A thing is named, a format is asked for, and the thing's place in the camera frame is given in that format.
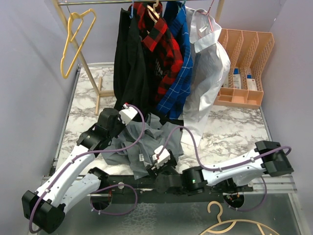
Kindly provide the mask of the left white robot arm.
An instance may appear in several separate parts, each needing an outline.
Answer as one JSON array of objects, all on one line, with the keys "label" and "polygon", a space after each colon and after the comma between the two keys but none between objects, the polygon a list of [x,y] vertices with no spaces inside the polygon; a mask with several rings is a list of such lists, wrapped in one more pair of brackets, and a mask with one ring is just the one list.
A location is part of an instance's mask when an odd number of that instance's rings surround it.
[{"label": "left white robot arm", "polygon": [[83,132],[68,158],[55,173],[34,192],[22,196],[22,208],[29,220],[32,234],[44,230],[50,234],[63,222],[68,211],[91,192],[103,193],[108,181],[88,173],[80,181],[77,177],[106,149],[137,115],[136,108],[125,104],[121,111],[105,108],[98,121]]}]

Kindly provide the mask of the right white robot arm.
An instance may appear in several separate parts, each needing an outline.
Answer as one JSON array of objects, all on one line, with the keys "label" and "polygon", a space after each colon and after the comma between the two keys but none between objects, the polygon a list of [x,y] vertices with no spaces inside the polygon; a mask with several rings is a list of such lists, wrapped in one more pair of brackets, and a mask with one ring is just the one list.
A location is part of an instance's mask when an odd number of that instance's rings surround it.
[{"label": "right white robot arm", "polygon": [[291,147],[279,142],[258,141],[247,153],[219,164],[199,165],[178,173],[177,161],[165,150],[160,157],[146,167],[155,180],[159,193],[195,195],[205,191],[240,192],[250,181],[265,174],[271,177],[293,173],[287,158]]}]

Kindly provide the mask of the grey button shirt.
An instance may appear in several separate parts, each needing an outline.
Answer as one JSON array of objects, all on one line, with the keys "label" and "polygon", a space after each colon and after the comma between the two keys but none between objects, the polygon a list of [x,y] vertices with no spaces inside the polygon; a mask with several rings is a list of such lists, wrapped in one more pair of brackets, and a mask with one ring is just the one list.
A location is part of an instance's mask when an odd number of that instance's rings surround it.
[{"label": "grey button shirt", "polygon": [[[131,148],[114,153],[102,153],[108,165],[129,165],[137,180],[148,175],[146,165],[153,161],[154,150],[162,146],[168,135],[177,127],[176,124],[166,122],[162,124],[158,116],[149,114],[145,122],[144,134]],[[127,147],[135,142],[142,130],[142,123],[131,121],[117,138],[112,139],[108,150]]]}]

